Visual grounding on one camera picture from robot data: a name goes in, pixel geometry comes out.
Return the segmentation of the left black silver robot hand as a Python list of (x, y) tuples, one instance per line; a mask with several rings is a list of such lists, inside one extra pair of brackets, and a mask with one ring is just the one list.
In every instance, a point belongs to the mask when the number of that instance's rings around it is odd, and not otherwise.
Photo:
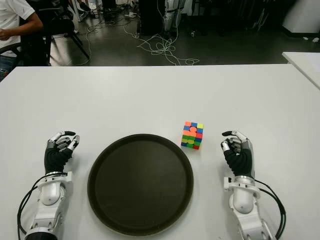
[(44, 153), (45, 174), (63, 172), (79, 142), (80, 136), (73, 131), (59, 131), (52, 136)]

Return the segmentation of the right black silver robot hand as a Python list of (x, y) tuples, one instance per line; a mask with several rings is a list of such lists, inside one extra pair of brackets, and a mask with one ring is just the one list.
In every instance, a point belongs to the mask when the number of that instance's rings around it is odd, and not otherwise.
[(222, 133), (226, 137), (220, 146), (224, 158), (235, 176), (255, 178), (253, 145), (248, 137), (238, 130)]

